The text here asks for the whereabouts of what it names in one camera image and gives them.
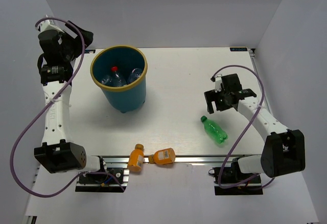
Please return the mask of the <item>green plastic bottle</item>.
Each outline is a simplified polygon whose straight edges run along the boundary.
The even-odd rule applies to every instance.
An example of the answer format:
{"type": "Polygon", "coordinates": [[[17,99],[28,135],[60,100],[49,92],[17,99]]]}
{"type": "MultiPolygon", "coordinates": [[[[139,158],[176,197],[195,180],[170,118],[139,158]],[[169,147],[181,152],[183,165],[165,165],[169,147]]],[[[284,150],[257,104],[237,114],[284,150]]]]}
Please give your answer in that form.
{"type": "Polygon", "coordinates": [[[228,139],[227,133],[213,120],[206,116],[200,118],[206,134],[218,145],[223,146],[228,139]]]}

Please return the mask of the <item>clear bottle red label red cap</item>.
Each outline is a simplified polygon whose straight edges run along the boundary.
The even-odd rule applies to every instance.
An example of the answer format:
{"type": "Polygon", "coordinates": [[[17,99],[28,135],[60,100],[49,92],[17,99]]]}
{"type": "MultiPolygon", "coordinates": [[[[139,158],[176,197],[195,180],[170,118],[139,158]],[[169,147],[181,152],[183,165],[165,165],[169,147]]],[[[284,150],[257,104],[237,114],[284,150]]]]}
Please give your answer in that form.
{"type": "Polygon", "coordinates": [[[121,87],[127,85],[127,82],[123,75],[119,72],[119,69],[117,66],[113,66],[111,68],[111,74],[105,75],[101,83],[106,86],[111,87],[121,87]]]}

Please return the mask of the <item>clear bottle blue label white cap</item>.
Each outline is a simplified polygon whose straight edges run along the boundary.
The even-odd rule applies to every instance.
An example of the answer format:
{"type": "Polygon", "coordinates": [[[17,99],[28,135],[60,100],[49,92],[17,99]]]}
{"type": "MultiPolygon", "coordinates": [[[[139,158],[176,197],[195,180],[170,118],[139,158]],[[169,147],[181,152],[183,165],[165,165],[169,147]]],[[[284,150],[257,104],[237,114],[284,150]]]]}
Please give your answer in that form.
{"type": "Polygon", "coordinates": [[[131,84],[136,81],[142,75],[142,73],[143,70],[140,68],[133,69],[128,77],[128,83],[131,84]]]}

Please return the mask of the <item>orange bottle with barcode label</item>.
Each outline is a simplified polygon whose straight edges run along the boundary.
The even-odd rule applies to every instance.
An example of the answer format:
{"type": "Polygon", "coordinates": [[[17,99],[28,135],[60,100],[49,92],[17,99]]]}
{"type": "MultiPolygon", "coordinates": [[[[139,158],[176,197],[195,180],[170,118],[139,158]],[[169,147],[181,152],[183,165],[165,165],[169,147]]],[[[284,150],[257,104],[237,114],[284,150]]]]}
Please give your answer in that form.
{"type": "Polygon", "coordinates": [[[161,149],[148,157],[150,164],[167,165],[175,162],[176,154],[173,148],[161,149]]]}

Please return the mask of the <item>orange bottle label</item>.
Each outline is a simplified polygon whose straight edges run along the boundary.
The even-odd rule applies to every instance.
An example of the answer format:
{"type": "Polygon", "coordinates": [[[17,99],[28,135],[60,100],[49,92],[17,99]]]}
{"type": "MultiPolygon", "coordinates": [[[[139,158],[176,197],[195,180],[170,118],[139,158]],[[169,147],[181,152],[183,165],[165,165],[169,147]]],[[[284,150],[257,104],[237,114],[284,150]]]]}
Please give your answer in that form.
{"type": "Polygon", "coordinates": [[[144,146],[142,144],[136,144],[134,150],[129,156],[127,169],[130,172],[140,172],[142,170],[144,161],[144,146]]]}

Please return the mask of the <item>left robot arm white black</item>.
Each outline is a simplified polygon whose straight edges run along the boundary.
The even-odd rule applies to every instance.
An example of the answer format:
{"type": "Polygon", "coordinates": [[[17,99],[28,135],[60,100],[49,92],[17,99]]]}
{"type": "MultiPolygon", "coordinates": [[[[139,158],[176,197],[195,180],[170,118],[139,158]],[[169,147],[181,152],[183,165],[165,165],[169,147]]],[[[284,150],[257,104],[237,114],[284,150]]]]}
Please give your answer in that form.
{"type": "Polygon", "coordinates": [[[37,24],[39,44],[43,50],[38,59],[42,89],[47,107],[42,144],[34,149],[35,159],[49,172],[90,172],[98,183],[108,177],[99,156],[87,155],[83,146],[75,144],[69,128],[71,77],[76,73],[75,60],[93,41],[93,33],[68,21],[65,26],[76,34],[70,36],[52,19],[37,24]]]}

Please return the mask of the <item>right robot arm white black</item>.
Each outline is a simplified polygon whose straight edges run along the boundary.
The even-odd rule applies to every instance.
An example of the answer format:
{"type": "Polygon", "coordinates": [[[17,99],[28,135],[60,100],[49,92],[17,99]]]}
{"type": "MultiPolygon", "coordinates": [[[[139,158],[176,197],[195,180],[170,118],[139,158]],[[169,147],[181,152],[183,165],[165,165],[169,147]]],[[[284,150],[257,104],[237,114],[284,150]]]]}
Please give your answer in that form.
{"type": "Polygon", "coordinates": [[[273,178],[305,169],[305,138],[300,130],[290,130],[260,105],[251,89],[244,89],[237,74],[214,77],[215,88],[204,93],[207,110],[224,111],[234,108],[248,121],[264,140],[261,155],[244,156],[230,170],[231,178],[241,183],[249,174],[264,173],[273,178]]]}

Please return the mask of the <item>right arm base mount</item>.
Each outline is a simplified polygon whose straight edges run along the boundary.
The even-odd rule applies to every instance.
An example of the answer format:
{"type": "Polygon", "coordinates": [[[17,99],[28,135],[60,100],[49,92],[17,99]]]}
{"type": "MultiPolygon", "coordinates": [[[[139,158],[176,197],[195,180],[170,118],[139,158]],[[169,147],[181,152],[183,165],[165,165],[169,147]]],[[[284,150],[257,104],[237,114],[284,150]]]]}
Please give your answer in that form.
{"type": "MultiPolygon", "coordinates": [[[[214,178],[214,190],[216,196],[263,195],[260,176],[256,176],[250,181],[244,182],[235,187],[222,189],[218,185],[220,169],[221,167],[214,167],[208,171],[209,176],[214,178]]],[[[251,176],[253,176],[253,173],[242,173],[237,163],[237,159],[233,159],[231,162],[228,162],[223,169],[221,185],[228,186],[236,184],[251,176]]]]}

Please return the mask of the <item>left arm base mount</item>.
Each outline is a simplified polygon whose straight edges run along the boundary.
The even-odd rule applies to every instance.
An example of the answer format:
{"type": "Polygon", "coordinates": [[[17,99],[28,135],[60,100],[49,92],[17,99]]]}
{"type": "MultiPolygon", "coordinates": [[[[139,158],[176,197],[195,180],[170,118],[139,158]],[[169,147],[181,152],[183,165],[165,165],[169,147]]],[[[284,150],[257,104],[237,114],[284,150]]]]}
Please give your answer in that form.
{"type": "Polygon", "coordinates": [[[103,157],[109,174],[86,174],[78,177],[76,192],[123,193],[129,180],[126,157],[103,157]]]}

